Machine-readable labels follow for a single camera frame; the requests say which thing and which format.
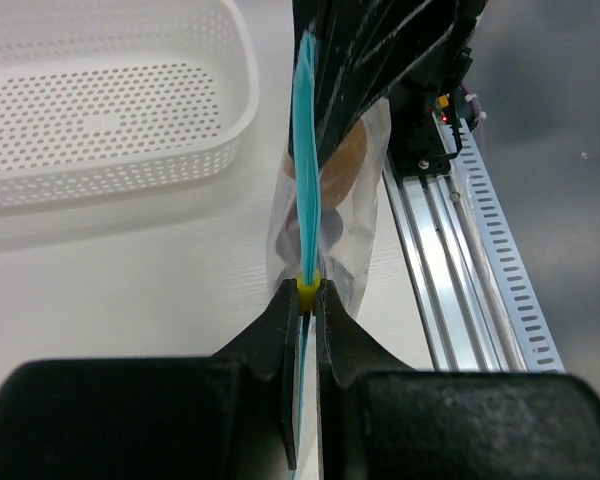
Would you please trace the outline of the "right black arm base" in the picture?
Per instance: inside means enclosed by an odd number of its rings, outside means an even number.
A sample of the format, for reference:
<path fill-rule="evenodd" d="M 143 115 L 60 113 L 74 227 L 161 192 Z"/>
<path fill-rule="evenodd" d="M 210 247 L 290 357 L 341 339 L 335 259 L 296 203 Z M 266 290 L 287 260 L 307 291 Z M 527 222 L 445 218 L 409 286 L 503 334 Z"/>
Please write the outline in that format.
<path fill-rule="evenodd" d="M 456 92 L 471 66 L 471 49 L 441 48 L 389 93 L 389 158 L 399 179 L 445 175 L 461 149 Z"/>

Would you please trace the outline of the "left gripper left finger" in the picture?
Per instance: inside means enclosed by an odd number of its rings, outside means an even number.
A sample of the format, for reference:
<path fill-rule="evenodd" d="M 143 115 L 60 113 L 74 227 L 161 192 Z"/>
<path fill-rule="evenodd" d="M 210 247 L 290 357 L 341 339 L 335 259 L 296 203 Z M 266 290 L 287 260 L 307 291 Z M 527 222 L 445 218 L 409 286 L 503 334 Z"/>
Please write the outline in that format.
<path fill-rule="evenodd" d="M 273 388 L 274 419 L 288 467 L 298 468 L 300 440 L 300 301 L 297 281 L 282 281 L 264 312 L 214 353 L 236 357 Z"/>

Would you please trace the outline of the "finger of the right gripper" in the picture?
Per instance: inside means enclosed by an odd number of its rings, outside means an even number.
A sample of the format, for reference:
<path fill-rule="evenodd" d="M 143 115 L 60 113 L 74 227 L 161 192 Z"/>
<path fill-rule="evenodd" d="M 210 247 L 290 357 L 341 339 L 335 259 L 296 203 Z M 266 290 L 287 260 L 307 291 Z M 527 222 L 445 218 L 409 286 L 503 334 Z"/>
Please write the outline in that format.
<path fill-rule="evenodd" d="M 401 80 L 415 107 L 463 65 L 477 1 L 295 1 L 292 126 L 331 155 Z"/>

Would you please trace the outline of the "orange fake food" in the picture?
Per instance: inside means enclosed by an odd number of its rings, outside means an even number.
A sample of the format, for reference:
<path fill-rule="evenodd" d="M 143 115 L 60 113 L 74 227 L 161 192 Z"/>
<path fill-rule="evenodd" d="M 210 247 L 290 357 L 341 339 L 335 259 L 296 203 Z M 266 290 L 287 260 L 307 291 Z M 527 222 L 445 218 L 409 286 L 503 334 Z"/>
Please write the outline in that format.
<path fill-rule="evenodd" d="M 358 120 L 321 172 L 321 200 L 323 207 L 336 208 L 352 189 L 367 154 L 367 130 Z"/>

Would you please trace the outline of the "clear zip top bag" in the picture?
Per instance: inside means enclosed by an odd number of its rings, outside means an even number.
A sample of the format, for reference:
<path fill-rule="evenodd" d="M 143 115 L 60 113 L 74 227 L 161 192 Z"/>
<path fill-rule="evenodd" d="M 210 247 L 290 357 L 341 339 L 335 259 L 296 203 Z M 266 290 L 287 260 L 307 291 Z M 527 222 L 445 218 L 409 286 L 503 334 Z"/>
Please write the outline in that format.
<path fill-rule="evenodd" d="M 336 146 L 318 155 L 319 44 L 303 32 L 293 73 L 289 145 L 277 177 L 267 239 L 270 290 L 286 280 L 297 288 L 300 332 L 292 412 L 298 423 L 293 479 L 318 473 L 321 401 L 331 374 L 329 304 L 347 319 L 357 316 L 367 287 L 376 236 L 378 188 L 391 133 L 389 102 L 377 100 Z"/>

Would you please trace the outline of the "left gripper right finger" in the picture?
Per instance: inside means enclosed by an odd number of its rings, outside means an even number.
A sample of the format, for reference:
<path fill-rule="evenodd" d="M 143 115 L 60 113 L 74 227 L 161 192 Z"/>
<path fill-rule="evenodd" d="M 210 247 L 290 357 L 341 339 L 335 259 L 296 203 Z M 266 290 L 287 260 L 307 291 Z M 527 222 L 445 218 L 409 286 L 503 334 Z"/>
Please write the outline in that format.
<path fill-rule="evenodd" d="M 332 281 L 321 282 L 316 314 L 320 477 L 406 478 L 414 370 L 349 315 Z"/>

